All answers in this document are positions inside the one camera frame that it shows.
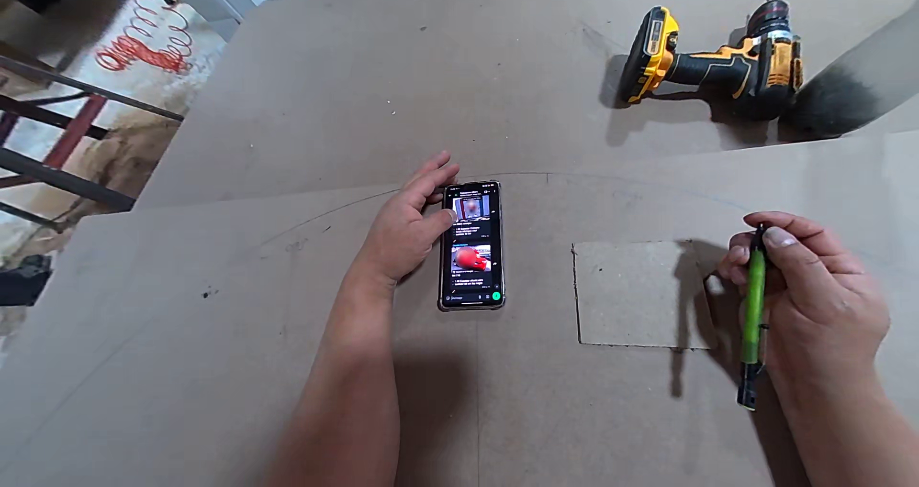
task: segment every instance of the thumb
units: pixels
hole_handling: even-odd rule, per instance
[[[820,256],[781,227],[766,229],[763,244],[769,261],[781,270],[790,291],[815,294],[838,286]]]
[[[416,223],[421,231],[421,236],[427,243],[432,244],[434,240],[440,237],[444,231],[452,227],[456,222],[457,211],[440,210]]]

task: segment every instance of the workbench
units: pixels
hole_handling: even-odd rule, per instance
[[[579,341],[573,245],[686,242],[674,274],[705,276],[752,210],[833,227],[879,279],[879,372],[919,422],[919,146],[884,133],[919,122],[913,102],[860,136],[748,150],[780,137],[696,100],[605,104],[650,6],[688,51],[760,1],[263,5],[137,208],[81,221],[29,313],[0,368],[0,485],[257,484],[368,226],[442,148],[503,184],[507,305],[438,311],[436,259],[399,287],[397,483],[806,485],[771,388],[753,415],[734,402],[736,296],[709,305],[711,351]],[[817,70],[912,0],[789,1]]]

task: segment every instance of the hand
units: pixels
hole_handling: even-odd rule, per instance
[[[436,188],[455,182],[460,165],[447,164],[449,160],[448,152],[432,157],[383,205],[370,225],[355,266],[394,287],[427,257],[434,241],[457,220],[454,210],[437,211],[427,218],[421,215],[425,204],[443,199],[442,194],[435,194]]]
[[[766,273],[766,369],[782,400],[831,394],[877,382],[874,357],[890,326],[878,286],[855,256],[820,225],[784,212],[744,217],[764,223],[764,245],[775,269]],[[752,233],[730,238],[718,273],[746,284]]]

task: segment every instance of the chat app screen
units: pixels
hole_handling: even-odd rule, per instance
[[[445,306],[500,304],[501,224],[497,200],[496,183],[468,185],[448,193],[447,205],[456,211],[457,222],[445,237]]]

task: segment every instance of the cordless drill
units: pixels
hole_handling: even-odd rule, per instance
[[[801,85],[800,39],[788,24],[788,3],[767,0],[750,16],[739,47],[677,53],[679,25],[663,6],[644,16],[628,54],[619,98],[636,103],[661,82],[717,88],[732,98],[735,116],[774,119]]]

